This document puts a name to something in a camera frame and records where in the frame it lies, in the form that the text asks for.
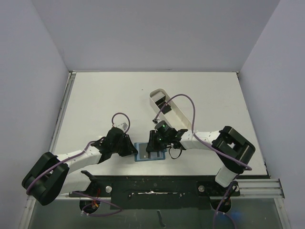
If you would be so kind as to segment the grey magnetic stripe card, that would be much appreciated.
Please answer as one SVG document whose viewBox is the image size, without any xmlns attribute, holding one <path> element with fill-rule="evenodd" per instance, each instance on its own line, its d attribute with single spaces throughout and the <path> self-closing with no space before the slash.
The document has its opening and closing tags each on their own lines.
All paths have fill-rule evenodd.
<svg viewBox="0 0 305 229">
<path fill-rule="evenodd" d="M 151 159 L 152 160 L 165 160 L 165 152 L 164 151 L 151 152 Z"/>
</svg>

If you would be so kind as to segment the blue leather card holder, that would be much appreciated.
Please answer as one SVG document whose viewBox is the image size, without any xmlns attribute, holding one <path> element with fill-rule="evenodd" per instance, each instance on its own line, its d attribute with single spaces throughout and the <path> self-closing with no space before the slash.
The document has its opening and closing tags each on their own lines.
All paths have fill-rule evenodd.
<svg viewBox="0 0 305 229">
<path fill-rule="evenodd" d="M 134 144 L 134 147 L 138 151 L 138 153 L 134 156 L 135 162 L 165 160 L 165 153 L 167 152 L 167 150 L 148 153 L 146 151 L 147 145 L 147 142 L 140 142 Z"/>
</svg>

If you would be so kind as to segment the black VIP card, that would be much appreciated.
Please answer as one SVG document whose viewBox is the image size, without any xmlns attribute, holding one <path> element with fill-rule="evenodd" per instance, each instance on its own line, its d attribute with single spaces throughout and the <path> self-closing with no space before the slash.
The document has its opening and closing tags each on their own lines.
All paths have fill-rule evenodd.
<svg viewBox="0 0 305 229">
<path fill-rule="evenodd" d="M 139 143 L 139 150 L 138 150 L 138 159 L 139 160 L 146 160 L 150 159 L 151 155 L 146 151 L 148 143 Z"/>
</svg>

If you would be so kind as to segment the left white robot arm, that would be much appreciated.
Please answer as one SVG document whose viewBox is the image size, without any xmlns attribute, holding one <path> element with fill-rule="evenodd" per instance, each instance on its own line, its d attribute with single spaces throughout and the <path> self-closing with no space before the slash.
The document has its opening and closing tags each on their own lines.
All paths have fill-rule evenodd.
<svg viewBox="0 0 305 229">
<path fill-rule="evenodd" d="M 92 196 L 97 190 L 93 177 L 81 174 L 80 178 L 74 178 L 73 172 L 100 164 L 113 154 L 125 157 L 137 152 L 129 135 L 122 128 L 112 127 L 106 136 L 90 141 L 83 150 L 61 155 L 44 153 L 21 185 L 27 195 L 33 196 L 43 206 L 50 204 L 58 195 L 73 191 Z"/>
</svg>

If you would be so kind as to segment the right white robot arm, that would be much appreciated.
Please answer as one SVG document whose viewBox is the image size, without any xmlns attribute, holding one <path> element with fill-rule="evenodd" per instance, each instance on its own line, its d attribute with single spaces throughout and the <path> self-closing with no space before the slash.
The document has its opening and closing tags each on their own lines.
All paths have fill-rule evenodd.
<svg viewBox="0 0 305 229">
<path fill-rule="evenodd" d="M 176 130 L 165 121 L 160 121 L 150 131 L 146 151 L 158 152 L 165 149 L 204 149 L 214 151 L 223 163 L 215 176 L 212 189 L 215 194 L 223 195 L 229 190 L 230 183 L 248 166 L 255 146 L 230 126 L 213 132 L 195 132 L 189 129 Z"/>
</svg>

